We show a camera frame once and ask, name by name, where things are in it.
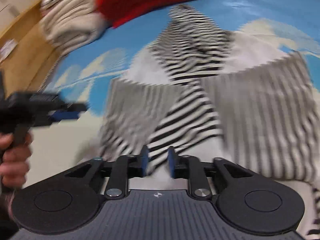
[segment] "blue fabric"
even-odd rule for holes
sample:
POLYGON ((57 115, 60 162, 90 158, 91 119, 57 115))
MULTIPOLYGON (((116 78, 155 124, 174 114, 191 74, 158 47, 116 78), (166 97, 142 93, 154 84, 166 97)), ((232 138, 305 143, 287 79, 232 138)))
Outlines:
MULTIPOLYGON (((250 21, 267 19, 276 36, 293 40, 297 50, 310 52, 306 55, 308 66, 315 87, 320 90, 320 58, 317 57, 320 56, 320 14, 316 9, 320 0, 196 0, 188 4, 226 30, 238 30, 250 21)), ((160 33, 169 21, 168 12, 169 7, 159 9, 119 28, 108 29, 99 40, 73 51, 60 64, 48 90, 61 91, 66 99, 75 101, 88 89, 91 112, 102 115, 110 79, 127 69, 134 55, 160 33), (94 60, 96 66, 100 64, 99 71, 93 71, 97 69, 92 67, 94 60), (121 63, 115 69, 116 61, 121 63)), ((279 48, 285 52, 291 50, 285 45, 279 48)))

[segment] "white knit fabric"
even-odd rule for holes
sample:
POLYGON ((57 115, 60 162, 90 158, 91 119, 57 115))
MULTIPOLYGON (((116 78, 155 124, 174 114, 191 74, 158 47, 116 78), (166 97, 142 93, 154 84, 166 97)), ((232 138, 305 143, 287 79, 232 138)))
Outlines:
POLYGON ((46 40, 66 55, 96 40, 107 28, 95 9, 95 0, 62 0, 40 21, 40 28, 46 40))

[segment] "finger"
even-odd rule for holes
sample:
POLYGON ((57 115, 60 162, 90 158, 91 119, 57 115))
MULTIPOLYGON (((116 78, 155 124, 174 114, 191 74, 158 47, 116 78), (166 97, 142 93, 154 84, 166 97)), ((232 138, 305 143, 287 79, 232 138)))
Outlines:
POLYGON ((7 187, 22 187, 25 184, 25 176, 4 176, 2 178, 3 185, 7 187))
POLYGON ((29 171, 27 162, 4 162, 0 165, 0 175, 18 176, 25 175, 29 171))
POLYGON ((27 133, 26 135, 26 144, 29 146, 33 141, 33 137, 30 133, 27 133))
POLYGON ((28 146, 18 146, 7 150, 3 155, 4 162, 24 162, 31 156, 28 146))
POLYGON ((12 133, 9 134, 0 134, 0 149, 5 150, 7 149, 10 144, 13 142, 13 135, 12 133))

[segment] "logo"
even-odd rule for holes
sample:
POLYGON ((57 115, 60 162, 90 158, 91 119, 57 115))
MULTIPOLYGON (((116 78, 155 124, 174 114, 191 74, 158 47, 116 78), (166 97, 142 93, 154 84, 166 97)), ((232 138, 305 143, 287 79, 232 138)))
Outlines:
POLYGON ((160 192, 154 193, 153 194, 156 198, 160 198, 163 196, 163 194, 161 194, 160 192))

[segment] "striped fabric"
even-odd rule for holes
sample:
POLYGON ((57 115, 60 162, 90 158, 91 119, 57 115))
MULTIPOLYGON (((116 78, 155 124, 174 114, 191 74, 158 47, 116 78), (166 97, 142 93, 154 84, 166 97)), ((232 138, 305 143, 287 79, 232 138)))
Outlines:
POLYGON ((183 92, 173 85, 147 85, 120 78, 111 80, 108 112, 101 127, 100 156, 139 154, 148 136, 183 92))
POLYGON ((204 140, 221 135, 219 117, 198 82, 187 86, 178 102, 148 139, 149 174, 167 160, 169 146, 178 154, 204 140))
POLYGON ((318 240, 320 239, 320 191, 317 188, 313 188, 313 195, 315 198, 315 208, 317 218, 313 221, 312 228, 309 230, 305 237, 306 240, 318 240))
POLYGON ((216 75, 228 54, 227 32, 189 5, 174 6, 169 15, 172 21, 149 49, 172 84, 216 75))
POLYGON ((200 83, 220 114, 225 147, 235 163, 275 179, 315 179, 320 123, 298 52, 200 83))

